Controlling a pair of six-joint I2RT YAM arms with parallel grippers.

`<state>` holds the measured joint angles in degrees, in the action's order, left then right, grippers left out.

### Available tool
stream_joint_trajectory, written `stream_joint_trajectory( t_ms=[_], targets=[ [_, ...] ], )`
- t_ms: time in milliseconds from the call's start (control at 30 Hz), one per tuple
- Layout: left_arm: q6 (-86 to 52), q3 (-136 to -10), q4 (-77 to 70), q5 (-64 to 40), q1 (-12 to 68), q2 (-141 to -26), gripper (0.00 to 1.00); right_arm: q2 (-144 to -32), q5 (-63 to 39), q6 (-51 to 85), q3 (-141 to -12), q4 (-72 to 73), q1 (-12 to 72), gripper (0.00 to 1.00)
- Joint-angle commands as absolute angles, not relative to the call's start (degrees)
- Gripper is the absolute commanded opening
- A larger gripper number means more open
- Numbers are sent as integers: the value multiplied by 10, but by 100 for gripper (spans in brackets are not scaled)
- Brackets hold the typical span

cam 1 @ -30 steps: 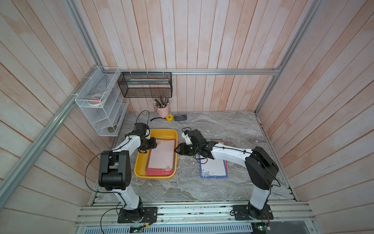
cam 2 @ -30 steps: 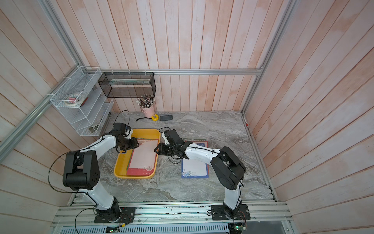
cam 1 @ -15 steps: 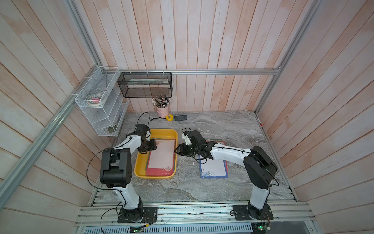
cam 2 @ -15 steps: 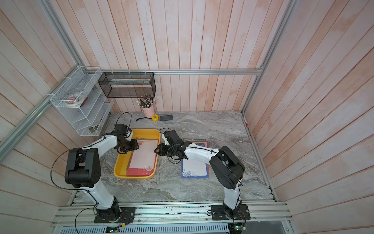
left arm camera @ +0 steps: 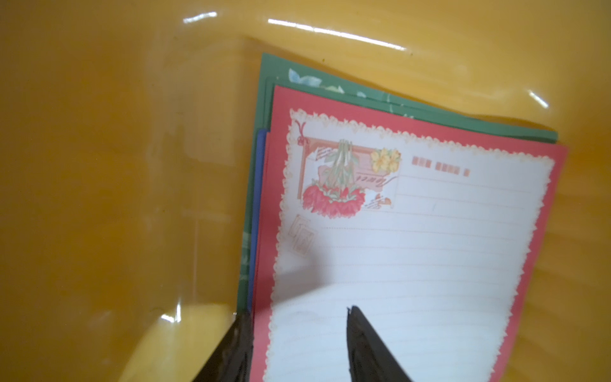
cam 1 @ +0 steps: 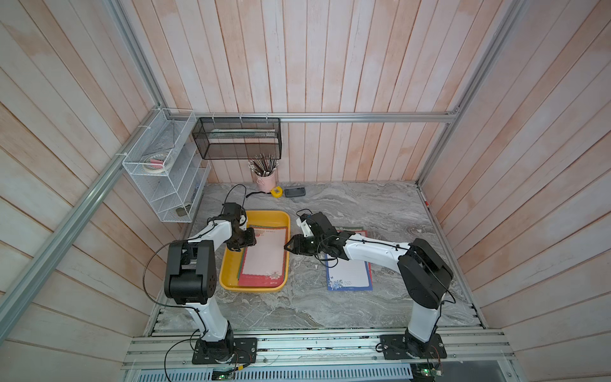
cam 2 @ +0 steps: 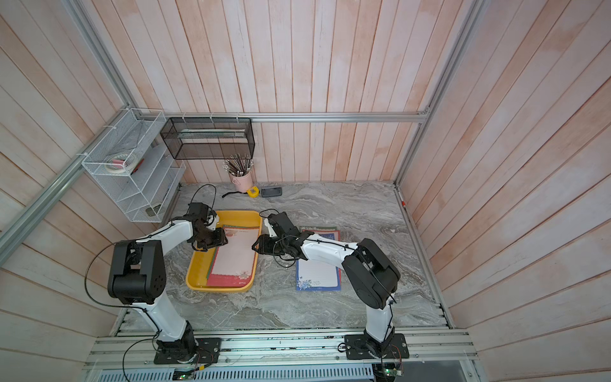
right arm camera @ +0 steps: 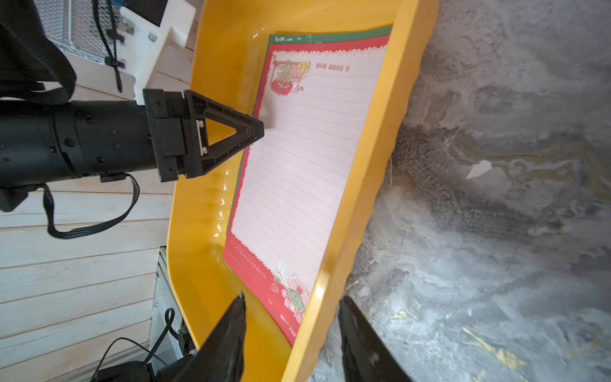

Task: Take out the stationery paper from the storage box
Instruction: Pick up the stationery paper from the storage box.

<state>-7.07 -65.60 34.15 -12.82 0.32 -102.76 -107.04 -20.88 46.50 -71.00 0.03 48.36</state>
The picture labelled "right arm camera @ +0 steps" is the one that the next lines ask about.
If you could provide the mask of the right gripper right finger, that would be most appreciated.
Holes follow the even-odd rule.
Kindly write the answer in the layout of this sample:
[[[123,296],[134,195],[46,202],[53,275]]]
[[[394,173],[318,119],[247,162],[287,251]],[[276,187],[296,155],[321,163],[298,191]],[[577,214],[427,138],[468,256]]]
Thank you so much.
[[[356,303],[345,296],[337,315],[346,381],[409,381]]]

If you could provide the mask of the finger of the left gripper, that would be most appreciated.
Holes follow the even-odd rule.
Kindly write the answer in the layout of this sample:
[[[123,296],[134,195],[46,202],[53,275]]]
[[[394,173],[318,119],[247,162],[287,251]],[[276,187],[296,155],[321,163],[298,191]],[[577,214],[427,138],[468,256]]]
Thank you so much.
[[[210,173],[264,137],[262,121],[193,91],[185,92],[186,178]]]

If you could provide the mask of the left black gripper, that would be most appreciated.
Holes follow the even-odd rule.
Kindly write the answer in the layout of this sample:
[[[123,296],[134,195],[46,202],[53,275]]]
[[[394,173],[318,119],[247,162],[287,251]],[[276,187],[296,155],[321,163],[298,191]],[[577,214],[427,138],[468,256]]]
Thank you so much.
[[[1,102],[1,182],[41,184],[99,176],[102,181],[156,169],[161,182],[178,179],[175,159],[162,154],[170,146],[183,155],[179,123],[184,95],[146,89],[145,103],[71,101],[43,105]]]

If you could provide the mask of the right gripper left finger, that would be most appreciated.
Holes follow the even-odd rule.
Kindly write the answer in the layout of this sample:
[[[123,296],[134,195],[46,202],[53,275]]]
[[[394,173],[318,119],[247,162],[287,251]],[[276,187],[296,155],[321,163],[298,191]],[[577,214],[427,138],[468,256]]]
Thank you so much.
[[[247,331],[246,302],[236,297],[193,356],[185,356],[157,373],[158,381],[240,381]]]

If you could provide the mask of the yellow plastic storage tray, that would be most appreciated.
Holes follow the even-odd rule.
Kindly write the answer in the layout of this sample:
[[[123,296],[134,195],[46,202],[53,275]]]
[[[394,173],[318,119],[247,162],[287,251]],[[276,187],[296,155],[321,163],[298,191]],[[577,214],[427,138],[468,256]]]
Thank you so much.
[[[239,294],[247,302],[246,381],[306,381],[364,239],[376,196],[407,113],[423,54],[439,14],[436,1],[207,1],[196,40],[191,88],[251,112],[274,33],[353,32],[390,25],[390,46],[348,176],[313,298],[295,345],[222,260],[240,167],[235,156],[206,176],[177,181],[168,233],[170,285],[196,345]]]

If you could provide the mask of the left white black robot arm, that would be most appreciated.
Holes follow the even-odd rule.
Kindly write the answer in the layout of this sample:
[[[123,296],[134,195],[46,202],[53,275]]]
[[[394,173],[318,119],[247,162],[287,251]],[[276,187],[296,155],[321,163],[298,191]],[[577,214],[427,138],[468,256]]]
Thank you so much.
[[[41,189],[51,237],[106,231],[117,219],[56,228],[49,184],[102,182],[155,169],[163,182],[216,169],[264,135],[261,121],[196,92],[146,89],[143,102],[75,101],[76,73],[46,37],[32,1],[1,4],[1,210]]]

